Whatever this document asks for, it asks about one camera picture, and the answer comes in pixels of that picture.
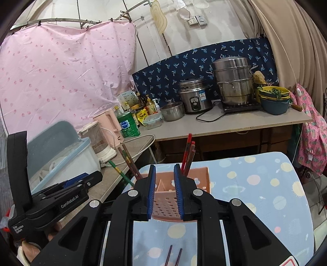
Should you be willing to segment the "person's left hand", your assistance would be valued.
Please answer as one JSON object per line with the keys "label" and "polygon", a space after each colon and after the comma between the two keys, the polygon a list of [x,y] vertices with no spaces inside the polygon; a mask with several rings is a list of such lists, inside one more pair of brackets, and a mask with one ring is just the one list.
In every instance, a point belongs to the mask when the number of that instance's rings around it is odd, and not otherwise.
{"label": "person's left hand", "polygon": [[[62,224],[60,222],[55,223],[55,225],[48,230],[48,241],[50,242],[61,230]],[[37,247],[36,244],[24,240],[18,247],[17,259],[22,263],[22,265],[29,266],[40,251],[41,248]]]}

